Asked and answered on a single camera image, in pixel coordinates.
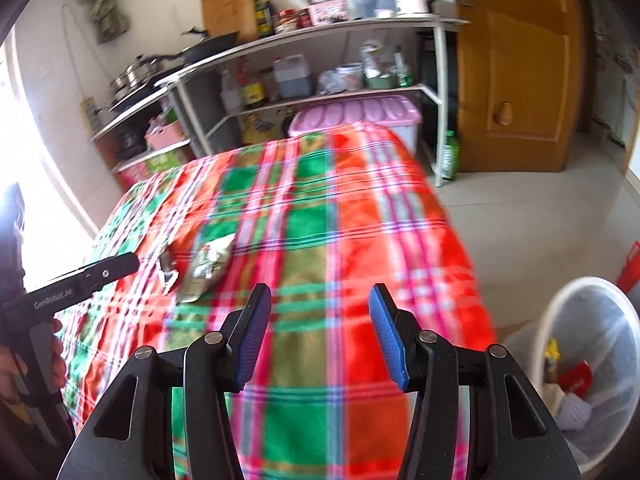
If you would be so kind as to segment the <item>person's left hand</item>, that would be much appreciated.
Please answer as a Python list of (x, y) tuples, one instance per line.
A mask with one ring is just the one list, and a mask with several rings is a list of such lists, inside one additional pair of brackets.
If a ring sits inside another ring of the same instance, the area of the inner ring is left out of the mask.
[(62, 403), (66, 366), (55, 336), (62, 323), (41, 315), (22, 323), (6, 312), (1, 319), (1, 400), (44, 410)]

